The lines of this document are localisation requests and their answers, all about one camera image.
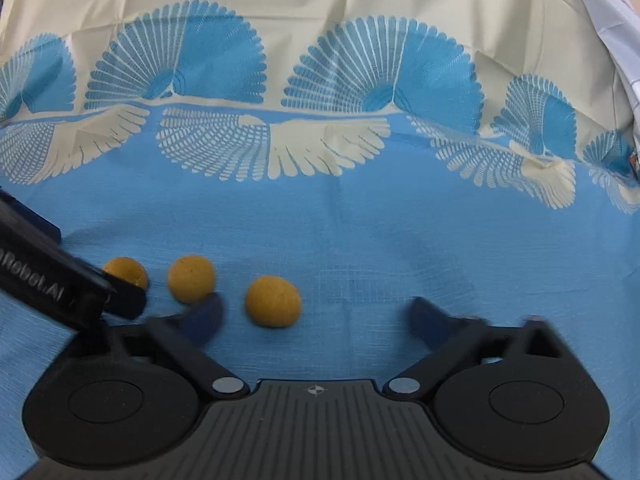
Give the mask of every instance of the ball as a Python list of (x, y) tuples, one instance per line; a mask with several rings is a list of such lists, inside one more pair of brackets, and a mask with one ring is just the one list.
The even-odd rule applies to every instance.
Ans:
[(190, 254), (174, 261), (166, 284), (180, 303), (197, 303), (216, 288), (216, 270), (204, 256)]
[(149, 277), (146, 275), (145, 267), (132, 258), (124, 256), (114, 258), (105, 263), (102, 270), (144, 290), (149, 287)]
[(302, 300), (295, 286), (277, 276), (261, 276), (247, 289), (244, 307), (259, 326), (284, 328), (300, 317)]

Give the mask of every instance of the blue fabric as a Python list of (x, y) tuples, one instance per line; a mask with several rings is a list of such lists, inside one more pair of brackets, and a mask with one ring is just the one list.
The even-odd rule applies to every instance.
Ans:
[[(390, 27), (406, 38), (394, 40), (406, 53), (397, 67), (380, 40)], [(134, 41), (156, 33), (164, 40)], [(378, 41), (358, 44), (367, 34)], [(239, 43), (218, 42), (229, 37)], [(201, 40), (214, 44), (209, 57)], [(6, 118), (22, 104), (33, 111), (30, 102), (65, 110), (67, 94), (53, 90), (74, 86), (56, 38), (47, 49), (29, 45), (15, 71), (3, 68)], [(260, 106), (271, 83), (261, 53), (247, 22), (217, 4), (146, 14), (105, 46), (88, 88), (72, 91), (82, 114), (4, 125), (0, 185), (57, 224), (71, 253), (98, 265), (141, 262), (147, 314), (180, 311), (165, 285), (172, 261), (210, 258), (228, 312), (206, 350), (250, 383), (388, 380), (427, 352), (403, 323), (414, 296), (496, 324), (546, 317), (609, 401), (598, 465), (638, 478), (640, 239), (631, 213), (640, 200), (625, 135), (603, 131), (576, 152), (561, 89), (518, 75), (493, 120), (498, 137), (479, 137), (482, 82), (469, 56), (413, 20), (366, 18), (327, 32), (292, 68), (281, 109)], [(44, 81), (35, 93), (34, 72)], [(292, 328), (261, 329), (245, 316), (246, 288), (262, 274), (299, 288), (303, 315)], [(0, 302), (0, 480), (33, 463), (20, 407), (68, 337)]]

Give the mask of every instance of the yellow ball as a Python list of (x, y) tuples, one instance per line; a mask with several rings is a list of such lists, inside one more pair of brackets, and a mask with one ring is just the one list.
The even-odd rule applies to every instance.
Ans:
[(124, 256), (114, 258), (105, 263), (102, 270), (144, 290), (149, 287), (149, 277), (146, 275), (145, 267), (132, 258)]
[(216, 288), (216, 269), (204, 256), (183, 256), (169, 268), (166, 284), (180, 303), (197, 303)]
[(302, 300), (295, 286), (277, 276), (261, 276), (247, 289), (244, 307), (259, 326), (284, 328), (300, 317)]

